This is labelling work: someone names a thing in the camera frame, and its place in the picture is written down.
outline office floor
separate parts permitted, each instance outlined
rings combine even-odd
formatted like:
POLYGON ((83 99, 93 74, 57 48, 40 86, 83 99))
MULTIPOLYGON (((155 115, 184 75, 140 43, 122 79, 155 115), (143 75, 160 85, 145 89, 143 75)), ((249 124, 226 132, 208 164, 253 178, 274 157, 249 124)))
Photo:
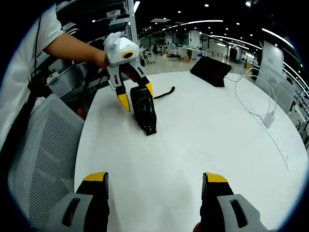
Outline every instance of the office floor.
MULTIPOLYGON (((236 64, 222 57, 214 57, 214 59, 224 62, 232 66, 230 73, 243 74, 247 70, 243 68, 242 64, 236 64)), ((197 62, 197 59, 192 60, 189 63, 184 63, 182 60, 174 58, 168 58, 163 55, 154 55, 150 58, 151 64, 145 66, 147 74, 158 74, 158 73, 169 73, 169 72, 180 72, 189 71, 197 62)))

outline black tablet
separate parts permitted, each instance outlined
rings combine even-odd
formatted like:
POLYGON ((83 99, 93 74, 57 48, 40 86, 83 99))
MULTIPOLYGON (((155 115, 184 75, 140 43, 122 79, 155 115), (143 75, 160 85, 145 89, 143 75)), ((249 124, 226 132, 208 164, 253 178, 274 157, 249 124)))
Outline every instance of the black tablet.
POLYGON ((231 69, 228 64, 209 57, 201 57, 190 72, 215 87, 224 87, 223 78, 231 69))

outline desk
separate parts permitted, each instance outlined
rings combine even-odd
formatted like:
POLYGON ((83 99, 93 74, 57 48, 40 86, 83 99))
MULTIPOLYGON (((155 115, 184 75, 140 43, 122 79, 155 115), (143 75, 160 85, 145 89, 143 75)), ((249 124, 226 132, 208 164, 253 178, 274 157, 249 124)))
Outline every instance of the desk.
MULTIPOLYGON (((236 79, 237 74, 229 74, 236 79)), ((200 221, 202 174, 224 176, 278 228, 304 186, 308 157, 289 117, 277 106, 271 128, 292 163, 285 163, 262 126, 240 105, 234 84, 215 88, 190 72, 150 75, 157 134, 146 136, 109 87, 100 89, 82 132, 75 190, 91 173, 109 172, 110 232, 189 232, 200 221)), ((127 92, 136 84, 125 81, 127 92)), ((268 95, 243 78, 243 103, 266 112, 268 95)))
POLYGON ((178 47, 178 51, 179 51, 179 53, 180 53, 180 56, 181 57, 185 57, 186 55, 187 55, 187 51, 192 51, 192 55, 191 55, 191 61, 192 61, 192 59, 193 59, 193 56, 194 56, 194 53, 196 53, 196 58, 194 58, 194 59, 197 59, 197 55, 198 55, 198 53, 201 53, 202 51, 201 50, 199 50, 199 49, 194 49, 194 48, 190 48, 190 47, 178 47))

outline charger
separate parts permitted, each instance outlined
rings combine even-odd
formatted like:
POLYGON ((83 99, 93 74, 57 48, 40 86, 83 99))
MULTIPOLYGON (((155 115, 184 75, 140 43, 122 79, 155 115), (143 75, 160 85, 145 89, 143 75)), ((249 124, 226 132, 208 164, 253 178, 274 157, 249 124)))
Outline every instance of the charger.
POLYGON ((263 119, 263 123, 267 128, 269 128, 274 120, 275 120, 274 112, 272 113, 267 112, 265 118, 263 119))

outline white shirt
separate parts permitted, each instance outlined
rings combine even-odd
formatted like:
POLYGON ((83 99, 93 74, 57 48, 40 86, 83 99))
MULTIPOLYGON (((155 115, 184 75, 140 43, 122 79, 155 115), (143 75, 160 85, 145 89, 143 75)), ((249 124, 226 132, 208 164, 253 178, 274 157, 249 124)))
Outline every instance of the white shirt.
MULTIPOLYGON (((55 9, 54 5, 42 14, 36 55, 63 33, 55 9)), ((0 86, 0 150, 30 94, 28 83, 31 81, 30 70, 34 60, 38 26, 39 19, 32 25, 13 54, 0 86)))

